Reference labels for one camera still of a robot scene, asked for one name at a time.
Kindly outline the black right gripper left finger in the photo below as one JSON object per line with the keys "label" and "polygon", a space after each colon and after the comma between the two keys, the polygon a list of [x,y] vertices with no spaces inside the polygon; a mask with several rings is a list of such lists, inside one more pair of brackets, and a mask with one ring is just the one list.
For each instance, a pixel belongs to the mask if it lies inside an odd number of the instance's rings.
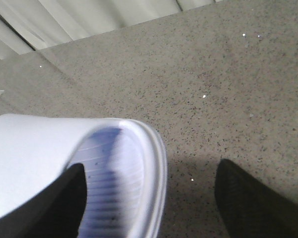
{"label": "black right gripper left finger", "polygon": [[74,164],[52,184],[0,218],[0,238],[76,238],[85,212],[83,164]]}

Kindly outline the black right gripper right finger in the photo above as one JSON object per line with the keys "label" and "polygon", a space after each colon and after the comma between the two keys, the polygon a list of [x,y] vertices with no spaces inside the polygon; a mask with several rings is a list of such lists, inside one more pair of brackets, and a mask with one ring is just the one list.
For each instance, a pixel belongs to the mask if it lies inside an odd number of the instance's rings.
{"label": "black right gripper right finger", "polygon": [[217,167],[215,200],[231,238],[298,238],[298,205],[229,159]]}

